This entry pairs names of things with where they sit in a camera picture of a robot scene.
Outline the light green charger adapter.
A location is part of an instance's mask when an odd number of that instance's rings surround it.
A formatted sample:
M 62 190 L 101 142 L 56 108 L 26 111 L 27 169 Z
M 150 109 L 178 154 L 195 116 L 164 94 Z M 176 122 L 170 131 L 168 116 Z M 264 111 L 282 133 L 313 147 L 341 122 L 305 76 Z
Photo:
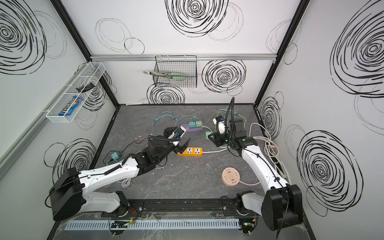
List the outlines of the light green charger adapter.
M 206 139 L 209 140 L 209 136 L 213 134 L 213 132 L 209 131 L 209 132 L 206 132 L 205 135 L 206 135 Z
M 196 121 L 196 128 L 202 128 L 203 127 L 203 123 L 202 121 Z

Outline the purple power strip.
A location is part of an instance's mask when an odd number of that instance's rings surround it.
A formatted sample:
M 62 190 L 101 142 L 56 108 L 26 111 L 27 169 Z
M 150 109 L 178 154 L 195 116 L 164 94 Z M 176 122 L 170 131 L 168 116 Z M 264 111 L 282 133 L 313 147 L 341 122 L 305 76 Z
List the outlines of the purple power strip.
M 194 127 L 194 128 L 190 128 L 190 125 L 189 124 L 182 124 L 181 127 L 183 127 L 187 133 L 189 132 L 197 132 L 197 131 L 202 131 L 204 128 L 203 127 Z

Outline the orange power strip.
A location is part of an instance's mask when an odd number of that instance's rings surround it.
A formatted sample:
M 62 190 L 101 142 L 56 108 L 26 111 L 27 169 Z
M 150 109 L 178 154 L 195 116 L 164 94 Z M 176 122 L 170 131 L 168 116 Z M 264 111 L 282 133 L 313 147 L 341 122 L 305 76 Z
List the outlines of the orange power strip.
M 183 157 L 201 157 L 203 155 L 203 149 L 188 147 L 183 153 L 178 153 L 178 155 Z

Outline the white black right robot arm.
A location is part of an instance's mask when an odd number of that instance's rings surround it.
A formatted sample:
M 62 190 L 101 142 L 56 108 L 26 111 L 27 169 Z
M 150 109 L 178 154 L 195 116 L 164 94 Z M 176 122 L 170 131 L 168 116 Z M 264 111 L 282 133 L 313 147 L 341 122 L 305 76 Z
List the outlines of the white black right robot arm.
M 297 185 L 290 185 L 268 162 L 253 137 L 247 135 L 241 119 L 214 119 L 215 132 L 209 139 L 217 146 L 226 145 L 238 152 L 257 176 L 264 196 L 252 191 L 237 195 L 237 209 L 241 214 L 250 211 L 262 216 L 271 231 L 303 223 L 302 192 Z

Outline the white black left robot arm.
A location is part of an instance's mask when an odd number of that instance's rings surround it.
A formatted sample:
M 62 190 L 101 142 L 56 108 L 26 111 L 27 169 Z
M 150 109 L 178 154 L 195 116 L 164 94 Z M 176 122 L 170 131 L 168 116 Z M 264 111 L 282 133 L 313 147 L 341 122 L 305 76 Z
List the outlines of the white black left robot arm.
M 172 152 L 183 153 L 189 146 L 180 138 L 165 140 L 150 137 L 148 145 L 135 154 L 128 154 L 116 164 L 88 171 L 66 170 L 49 191 L 54 221 L 63 221 L 81 212 L 115 213 L 128 207 L 122 192 L 100 193 L 106 185 L 148 173 Z

